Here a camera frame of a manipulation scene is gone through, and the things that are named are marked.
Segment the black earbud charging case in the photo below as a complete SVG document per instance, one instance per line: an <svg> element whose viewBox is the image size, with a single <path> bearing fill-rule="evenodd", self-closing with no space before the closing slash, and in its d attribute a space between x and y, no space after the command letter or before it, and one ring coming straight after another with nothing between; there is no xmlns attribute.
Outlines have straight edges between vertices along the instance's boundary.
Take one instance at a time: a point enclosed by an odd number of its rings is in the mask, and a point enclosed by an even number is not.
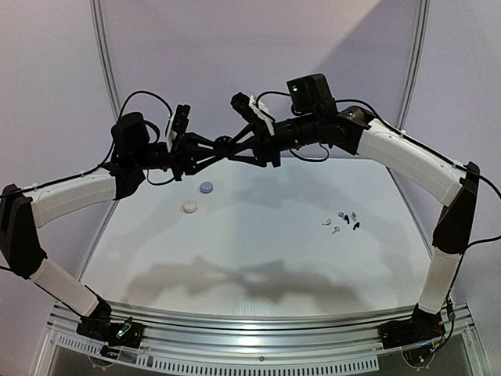
<svg viewBox="0 0 501 376"><path fill-rule="evenodd" d="M228 150L232 145L232 138L230 136L219 136L214 141L214 148L216 150Z"/></svg>

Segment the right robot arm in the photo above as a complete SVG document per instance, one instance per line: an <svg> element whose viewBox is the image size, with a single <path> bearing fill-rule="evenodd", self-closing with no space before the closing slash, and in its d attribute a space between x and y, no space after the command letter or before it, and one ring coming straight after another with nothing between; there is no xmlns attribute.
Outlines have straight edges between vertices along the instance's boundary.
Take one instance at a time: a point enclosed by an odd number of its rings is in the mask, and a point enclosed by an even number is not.
<svg viewBox="0 0 501 376"><path fill-rule="evenodd" d="M247 126L231 141L229 159L265 167L280 164L284 150L314 143L336 146L368 158L403 175L442 205L433 233L433 254L424 287L412 316L381 324L378 335L384 349L424 343L434 353L448 341L451 330L442 323L441 310L453 314L449 300L473 226L478 197L479 168L439 156L428 146L386 123L359 99L338 110L323 74L287 82L293 117L276 121L259 96L235 94L230 104Z"/></svg>

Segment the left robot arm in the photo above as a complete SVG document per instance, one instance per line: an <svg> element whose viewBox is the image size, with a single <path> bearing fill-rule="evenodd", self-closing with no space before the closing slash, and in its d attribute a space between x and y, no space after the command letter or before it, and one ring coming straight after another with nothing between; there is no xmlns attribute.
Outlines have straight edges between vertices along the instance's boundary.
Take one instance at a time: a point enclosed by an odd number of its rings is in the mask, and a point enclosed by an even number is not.
<svg viewBox="0 0 501 376"><path fill-rule="evenodd" d="M152 141L151 123L139 112L121 116L111 129L111 160L91 172L55 183L21 189L6 186L1 195L1 252L9 270L63 303L79 318L77 333L109 347L137 349L145 330L129 317L116 321L110 304L51 260L38 230L75 211L134 194L151 169L170 170L176 180L220 161L233 141L210 141L187 132L189 107L180 105L168 124L167 140Z"/></svg>

